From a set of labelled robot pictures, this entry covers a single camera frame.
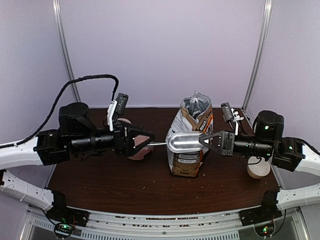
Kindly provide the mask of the pet food bag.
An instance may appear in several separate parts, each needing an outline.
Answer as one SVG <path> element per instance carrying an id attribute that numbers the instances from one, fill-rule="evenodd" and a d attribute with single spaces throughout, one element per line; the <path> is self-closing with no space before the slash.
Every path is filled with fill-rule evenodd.
<path id="1" fill-rule="evenodd" d="M 213 132 L 214 113 L 210 97 L 195 91 L 180 103 L 165 142 L 170 171 L 174 176 L 193 178 L 210 150 L 199 142 Z"/>

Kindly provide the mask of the metal scoop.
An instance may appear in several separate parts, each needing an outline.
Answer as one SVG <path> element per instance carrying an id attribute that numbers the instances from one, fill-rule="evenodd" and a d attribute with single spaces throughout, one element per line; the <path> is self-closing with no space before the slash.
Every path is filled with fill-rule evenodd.
<path id="1" fill-rule="evenodd" d="M 205 147 L 199 143 L 199 136 L 202 132 L 176 132 L 171 134 L 165 142 L 151 142 L 148 146 L 167 146 L 167 148 L 176 154 L 191 153 L 203 150 Z"/>

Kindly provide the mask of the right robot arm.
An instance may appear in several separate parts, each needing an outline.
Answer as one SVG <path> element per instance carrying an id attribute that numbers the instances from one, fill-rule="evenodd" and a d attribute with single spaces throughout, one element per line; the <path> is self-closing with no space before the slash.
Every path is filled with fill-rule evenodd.
<path id="1" fill-rule="evenodd" d="M 253 123 L 253 135 L 230 131 L 201 134 L 199 143 L 222 155 L 240 155 L 270 160 L 271 164 L 290 172 L 320 174 L 320 152 L 307 141 L 284 137 L 284 117 L 270 110 L 260 111 Z M 308 206 L 320 202 L 320 185 L 290 190 L 269 190 L 256 210 L 259 220 L 268 220 L 276 209 Z"/>

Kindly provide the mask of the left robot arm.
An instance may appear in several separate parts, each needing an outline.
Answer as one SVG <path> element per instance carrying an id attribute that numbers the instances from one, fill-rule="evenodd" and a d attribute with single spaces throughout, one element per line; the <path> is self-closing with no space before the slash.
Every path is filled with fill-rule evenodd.
<path id="1" fill-rule="evenodd" d="M 59 128 L 40 131 L 35 136 L 20 142 L 3 144 L 0 147 L 0 190 L 9 196 L 27 202 L 44 211 L 52 211 L 61 222 L 72 218 L 65 195 L 61 192 L 39 188 L 13 175 L 9 169 L 21 166 L 50 166 L 67 162 L 70 156 L 102 155 L 114 150 L 127 158 L 136 155 L 155 139 L 118 116 L 123 106 L 111 109 L 107 116 L 109 124 L 98 128 L 90 120 L 89 107 L 83 102 L 74 102 L 59 109 Z"/>

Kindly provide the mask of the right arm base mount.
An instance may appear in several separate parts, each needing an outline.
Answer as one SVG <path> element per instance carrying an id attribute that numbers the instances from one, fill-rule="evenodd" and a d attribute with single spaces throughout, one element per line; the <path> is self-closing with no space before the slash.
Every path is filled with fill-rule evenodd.
<path id="1" fill-rule="evenodd" d="M 275 219 L 283 216 L 277 207 L 279 190 L 268 190 L 264 193 L 260 206 L 239 211 L 243 227 L 254 225 L 255 233 L 264 239 L 273 237 L 283 226 L 276 227 Z"/>

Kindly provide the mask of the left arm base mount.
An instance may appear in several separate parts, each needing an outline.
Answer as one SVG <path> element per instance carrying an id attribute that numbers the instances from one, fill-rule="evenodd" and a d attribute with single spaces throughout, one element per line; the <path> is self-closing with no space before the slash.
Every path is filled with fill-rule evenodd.
<path id="1" fill-rule="evenodd" d="M 65 195 L 59 191 L 51 190 L 50 193 L 53 196 L 52 207 L 45 210 L 44 215 L 54 225 L 56 237 L 65 240 L 74 233 L 76 227 L 87 226 L 88 211 L 68 207 Z"/>

